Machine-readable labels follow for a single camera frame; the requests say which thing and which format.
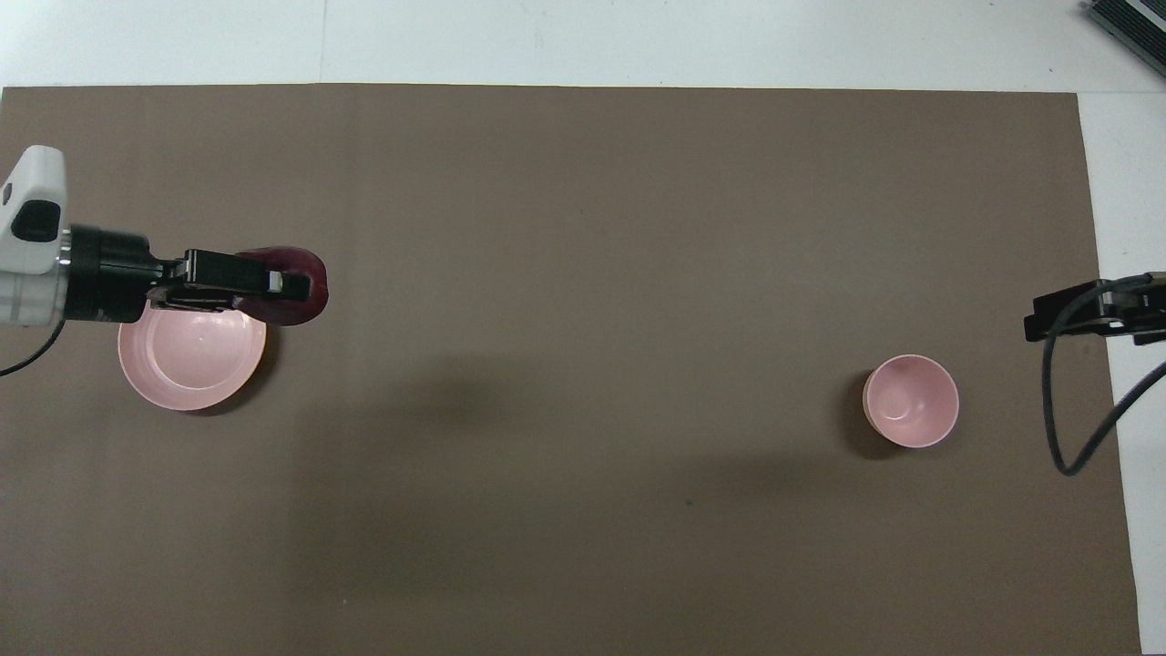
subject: plate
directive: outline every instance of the plate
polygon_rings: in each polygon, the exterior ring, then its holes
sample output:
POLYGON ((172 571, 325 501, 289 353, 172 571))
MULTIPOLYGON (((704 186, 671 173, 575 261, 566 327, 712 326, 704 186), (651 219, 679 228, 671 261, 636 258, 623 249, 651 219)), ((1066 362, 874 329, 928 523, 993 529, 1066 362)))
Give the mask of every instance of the plate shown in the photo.
POLYGON ((255 373, 267 324, 238 310, 181 311, 146 306, 118 330, 118 360, 146 401, 202 410, 227 400, 255 373))

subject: thick black cable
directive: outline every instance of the thick black cable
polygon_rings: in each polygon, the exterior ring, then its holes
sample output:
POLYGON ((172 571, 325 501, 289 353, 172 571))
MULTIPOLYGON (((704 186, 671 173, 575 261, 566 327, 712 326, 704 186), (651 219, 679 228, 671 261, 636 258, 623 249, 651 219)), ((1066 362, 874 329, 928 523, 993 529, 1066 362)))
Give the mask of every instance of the thick black cable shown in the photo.
POLYGON ((15 373, 20 372, 21 369, 28 367, 29 365, 33 365, 34 362, 36 362, 36 359, 38 359, 42 355, 44 355, 44 353, 48 352, 49 348, 51 348, 52 345, 57 341, 57 338, 61 337, 61 331, 64 330, 64 326, 65 326, 65 319, 62 318, 61 320, 57 322, 57 326, 54 327, 52 334, 49 336, 48 341, 45 341, 41 346, 41 348, 36 350, 36 353, 34 353, 33 355, 28 357, 23 361, 16 364, 16 365, 13 365, 12 367, 9 367, 7 369, 0 369, 0 376, 7 376, 9 374, 15 374, 15 373))
POLYGON ((1056 423, 1053 418, 1053 347, 1056 345, 1056 338, 1065 331, 1066 325, 1069 323, 1069 318, 1072 318, 1074 313, 1080 311, 1081 308, 1094 298, 1107 291, 1131 290, 1138 287, 1144 287, 1152 282, 1153 278, 1154 277, 1149 273, 1143 273, 1140 275, 1130 275, 1098 284, 1097 287, 1094 287, 1093 289, 1089 289, 1088 291, 1073 298, 1073 301, 1061 309, 1061 312, 1056 315, 1056 319, 1053 320, 1053 325, 1049 326, 1048 338, 1045 341, 1045 357, 1041 361, 1040 369, 1041 400, 1045 407, 1045 436, 1048 438, 1048 451, 1053 456, 1053 465, 1056 466, 1058 472, 1065 474, 1066 477, 1075 477, 1079 472, 1081 472, 1081 468, 1089 463, 1094 452, 1096 452, 1097 447, 1101 446, 1102 440, 1104 440, 1105 436, 1114 430, 1114 426, 1117 425, 1117 421, 1125 415, 1125 411, 1133 405, 1133 402, 1138 401, 1138 398, 1140 398, 1146 390, 1153 387, 1154 383, 1160 381, 1163 378, 1166 378, 1166 362, 1159 365, 1150 374, 1138 381, 1138 385, 1136 385, 1124 397, 1122 397, 1122 401, 1109 411, 1105 419, 1102 421, 1101 425, 1097 426, 1097 430, 1089 437, 1089 440, 1086 443, 1086 446, 1081 449, 1081 453, 1077 454, 1073 465, 1066 465, 1065 457, 1061 454, 1061 445, 1056 438, 1056 423))

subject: white surface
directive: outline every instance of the white surface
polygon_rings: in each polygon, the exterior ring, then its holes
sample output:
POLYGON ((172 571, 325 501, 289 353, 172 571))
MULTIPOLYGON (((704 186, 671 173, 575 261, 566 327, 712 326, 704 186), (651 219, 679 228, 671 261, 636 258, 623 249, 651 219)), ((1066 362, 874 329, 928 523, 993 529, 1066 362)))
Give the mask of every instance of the white surface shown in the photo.
MULTIPOLYGON (((1166 268, 1166 79, 1076 0, 0 3, 3 86, 316 80, 1086 92, 1102 273, 1166 268)), ((1116 394, 1164 351, 1111 340, 1116 394)), ((1119 426, 1145 651, 1166 651, 1164 397, 1119 426)))

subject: pink bowl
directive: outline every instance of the pink bowl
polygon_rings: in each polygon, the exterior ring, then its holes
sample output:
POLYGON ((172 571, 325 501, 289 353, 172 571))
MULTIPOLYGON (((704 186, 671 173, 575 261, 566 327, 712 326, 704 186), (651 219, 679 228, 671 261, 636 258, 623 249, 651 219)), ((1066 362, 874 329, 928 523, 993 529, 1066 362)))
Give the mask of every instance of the pink bowl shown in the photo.
POLYGON ((118 360, 138 394, 169 410, 226 401, 264 355, 267 324, 238 310, 152 309, 118 331, 118 360))
POLYGON ((863 411, 884 438, 922 449, 942 440, 955 428, 960 393, 940 364, 921 355, 900 355, 866 379, 863 411))

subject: cable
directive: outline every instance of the cable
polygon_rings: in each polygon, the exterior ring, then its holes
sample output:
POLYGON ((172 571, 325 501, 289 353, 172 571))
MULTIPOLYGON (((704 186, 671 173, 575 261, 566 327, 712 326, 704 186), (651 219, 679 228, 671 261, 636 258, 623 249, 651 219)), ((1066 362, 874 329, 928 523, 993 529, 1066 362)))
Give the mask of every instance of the cable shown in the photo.
POLYGON ((41 348, 36 350, 36 353, 34 353, 33 355, 30 355, 27 359, 24 359, 23 362, 20 362, 17 365, 13 365, 12 367, 9 367, 7 369, 0 371, 0 376, 7 376, 9 374, 15 374, 15 373, 20 372, 21 369, 28 367, 29 365, 33 365, 34 362, 36 362, 36 359, 38 359, 42 355, 44 355, 44 352, 49 351, 49 348, 52 347, 52 344, 57 341, 57 338, 61 337, 61 331, 63 330, 64 326, 65 326, 65 319, 62 318, 61 320, 57 322, 57 326, 54 327, 52 334, 49 336, 48 341, 45 341, 41 346, 41 348))
POLYGON ((1040 388, 1041 388, 1041 401, 1045 405, 1045 435, 1048 438, 1048 451, 1053 454, 1053 465, 1056 466, 1056 471, 1066 477, 1075 477, 1081 470, 1089 463, 1093 458, 1094 452, 1101 446, 1102 440, 1105 436, 1114 430, 1117 425, 1117 421, 1125 415, 1125 411, 1133 405, 1133 402, 1138 401, 1153 387, 1154 383, 1166 378, 1166 362, 1159 365, 1150 374, 1138 381, 1138 385, 1133 386, 1122 401, 1109 411, 1105 419, 1097 426, 1093 436, 1086 443, 1086 446, 1081 449, 1081 453, 1077 454, 1076 460, 1073 465, 1066 466, 1065 457, 1061 454, 1061 445, 1056 438, 1056 423, 1053 419, 1053 347, 1056 345, 1056 338, 1065 331, 1065 326, 1068 325, 1069 318, 1076 313, 1087 303, 1101 296, 1107 291, 1115 290, 1129 290, 1126 288, 1144 287, 1154 281, 1154 276, 1149 273, 1143 273, 1140 275, 1130 275, 1126 277, 1119 277, 1117 280, 1111 280, 1109 282, 1098 284, 1093 289, 1081 294, 1080 296, 1073 298, 1069 304, 1065 305, 1060 313, 1056 315, 1056 319, 1053 320, 1053 325, 1048 330, 1048 338, 1045 341, 1045 357, 1041 361, 1040 368, 1040 388))

